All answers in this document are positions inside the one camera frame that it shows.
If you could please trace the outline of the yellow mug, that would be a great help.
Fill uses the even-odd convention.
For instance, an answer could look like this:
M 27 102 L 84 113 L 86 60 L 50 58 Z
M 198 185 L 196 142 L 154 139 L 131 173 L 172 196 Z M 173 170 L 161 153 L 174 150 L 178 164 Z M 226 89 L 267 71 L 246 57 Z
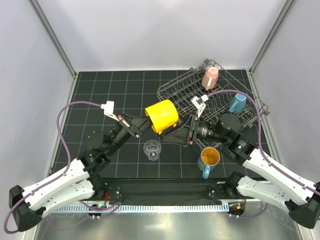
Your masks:
M 153 131 L 158 135 L 169 127 L 175 127 L 179 121 L 178 111 L 169 99 L 146 107 L 144 112 L 152 122 Z

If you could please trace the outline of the pink faceted mug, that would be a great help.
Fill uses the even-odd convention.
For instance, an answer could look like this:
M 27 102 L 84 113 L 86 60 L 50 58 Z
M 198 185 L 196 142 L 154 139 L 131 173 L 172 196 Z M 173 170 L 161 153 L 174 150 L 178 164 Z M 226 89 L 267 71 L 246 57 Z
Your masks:
M 216 67 L 209 67 L 203 76 L 201 85 L 206 91 L 211 90 L 215 87 L 219 77 L 219 70 Z

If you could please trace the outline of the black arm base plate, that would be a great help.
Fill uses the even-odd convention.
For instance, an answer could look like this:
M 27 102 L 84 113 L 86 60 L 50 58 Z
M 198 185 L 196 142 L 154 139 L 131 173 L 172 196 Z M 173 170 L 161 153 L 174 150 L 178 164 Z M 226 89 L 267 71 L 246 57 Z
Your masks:
M 245 197 L 226 178 L 103 178 L 109 200 L 127 206 L 200 206 Z

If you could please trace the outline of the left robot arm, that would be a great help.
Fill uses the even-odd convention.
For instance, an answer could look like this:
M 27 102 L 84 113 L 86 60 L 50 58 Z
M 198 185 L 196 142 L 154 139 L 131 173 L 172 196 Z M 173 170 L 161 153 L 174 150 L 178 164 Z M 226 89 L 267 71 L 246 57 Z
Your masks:
M 104 198 L 106 186 L 98 173 L 128 139 L 141 137 L 152 126 L 149 116 L 122 113 L 117 119 L 108 134 L 92 133 L 85 151 L 75 159 L 69 159 L 61 170 L 33 185 L 16 185 L 9 190 L 9 215 L 13 217 L 18 232 L 33 228 L 52 211 L 69 203 Z

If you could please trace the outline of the blue mug orange inside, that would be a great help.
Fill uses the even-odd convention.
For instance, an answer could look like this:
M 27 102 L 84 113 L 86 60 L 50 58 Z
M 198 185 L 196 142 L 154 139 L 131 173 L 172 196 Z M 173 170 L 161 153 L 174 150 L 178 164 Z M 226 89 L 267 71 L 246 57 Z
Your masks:
M 220 162 L 220 159 L 219 151 L 213 147 L 206 147 L 201 151 L 197 160 L 197 167 L 202 172 L 203 179 L 208 179 L 210 172 Z

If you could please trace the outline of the blue floral mug white inside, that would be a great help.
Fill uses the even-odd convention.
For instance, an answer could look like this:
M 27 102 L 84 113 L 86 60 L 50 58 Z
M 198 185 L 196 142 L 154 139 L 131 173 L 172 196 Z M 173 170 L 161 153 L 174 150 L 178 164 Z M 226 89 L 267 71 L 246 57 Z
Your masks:
M 229 103 L 229 111 L 234 114 L 240 114 L 245 108 L 247 97 L 243 94 L 237 93 Z

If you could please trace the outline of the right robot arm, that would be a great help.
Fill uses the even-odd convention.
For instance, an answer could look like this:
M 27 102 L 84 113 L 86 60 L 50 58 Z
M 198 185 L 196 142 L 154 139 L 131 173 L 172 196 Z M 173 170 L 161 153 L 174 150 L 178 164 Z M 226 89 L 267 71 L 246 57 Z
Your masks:
M 237 116 L 230 112 L 223 113 L 215 125 L 191 115 L 181 124 L 166 129 L 160 137 L 167 143 L 182 146 L 196 140 L 221 143 L 221 151 L 229 159 L 270 182 L 261 183 L 234 172 L 225 182 L 225 192 L 230 198 L 242 195 L 259 199 L 283 210 L 297 224 L 313 229 L 320 217 L 320 184 L 274 160 L 241 133 L 243 128 Z

